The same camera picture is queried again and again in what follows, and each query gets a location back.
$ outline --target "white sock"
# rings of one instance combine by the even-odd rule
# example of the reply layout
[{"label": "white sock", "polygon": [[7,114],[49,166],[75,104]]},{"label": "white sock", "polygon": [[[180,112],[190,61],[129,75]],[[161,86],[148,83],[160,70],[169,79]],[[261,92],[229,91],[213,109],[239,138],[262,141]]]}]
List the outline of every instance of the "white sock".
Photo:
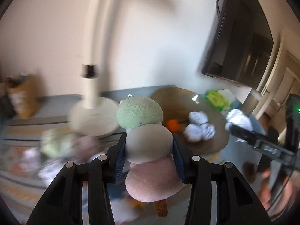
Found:
[{"label": "white sock", "polygon": [[253,131],[251,120],[239,109],[231,110],[226,116],[227,123],[225,129],[229,131],[230,127],[234,124],[248,131]]},{"label": "white sock", "polygon": [[200,126],[189,124],[184,131],[189,142],[198,142],[200,140],[209,140],[215,135],[215,127],[212,124],[202,124]]},{"label": "white sock", "polygon": [[208,122],[208,117],[204,112],[190,112],[188,117],[193,124],[201,125]]}]

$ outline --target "green plush scoop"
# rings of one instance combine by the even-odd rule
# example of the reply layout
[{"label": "green plush scoop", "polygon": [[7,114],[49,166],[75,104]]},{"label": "green plush scoop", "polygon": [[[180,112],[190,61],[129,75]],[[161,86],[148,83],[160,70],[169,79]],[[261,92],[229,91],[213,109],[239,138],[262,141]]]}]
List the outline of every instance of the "green plush scoop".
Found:
[{"label": "green plush scoop", "polygon": [[136,128],[161,122],[163,111],[160,105],[150,98],[133,97],[121,102],[116,117],[122,128]]}]

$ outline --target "pink plush scoop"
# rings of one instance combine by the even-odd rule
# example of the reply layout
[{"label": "pink plush scoop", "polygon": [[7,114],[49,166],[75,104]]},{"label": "pink plush scoop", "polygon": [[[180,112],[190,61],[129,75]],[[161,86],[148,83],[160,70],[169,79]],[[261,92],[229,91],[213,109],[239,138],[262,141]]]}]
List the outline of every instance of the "pink plush scoop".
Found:
[{"label": "pink plush scoop", "polygon": [[126,190],[138,201],[150,203],[164,200],[183,186],[171,156],[140,165],[131,164],[130,167],[125,181]]}]

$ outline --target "metal screw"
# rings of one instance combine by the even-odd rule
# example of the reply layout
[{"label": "metal screw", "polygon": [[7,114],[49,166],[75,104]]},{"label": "metal screw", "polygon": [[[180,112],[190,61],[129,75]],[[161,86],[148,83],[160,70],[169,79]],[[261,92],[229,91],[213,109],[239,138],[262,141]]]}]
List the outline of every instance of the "metal screw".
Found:
[{"label": "metal screw", "polygon": [[201,160],[200,156],[193,156],[192,160],[195,162],[199,162]]},{"label": "metal screw", "polygon": [[66,168],[73,167],[74,163],[73,162],[67,162],[66,163]]},{"label": "metal screw", "polygon": [[106,155],[100,155],[100,156],[98,157],[98,159],[99,159],[100,161],[105,161],[105,160],[107,159],[107,156],[106,156]]},{"label": "metal screw", "polygon": [[225,166],[226,166],[227,168],[233,168],[233,164],[232,164],[231,162],[226,162],[226,163],[225,163]]}]

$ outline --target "wooden stick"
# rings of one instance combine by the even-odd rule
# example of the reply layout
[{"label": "wooden stick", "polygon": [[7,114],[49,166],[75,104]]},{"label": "wooden stick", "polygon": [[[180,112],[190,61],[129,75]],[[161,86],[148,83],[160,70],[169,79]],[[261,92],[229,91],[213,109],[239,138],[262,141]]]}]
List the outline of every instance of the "wooden stick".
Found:
[{"label": "wooden stick", "polygon": [[167,201],[165,199],[155,201],[154,204],[157,216],[159,216],[160,218],[164,218],[168,215],[168,206]]}]

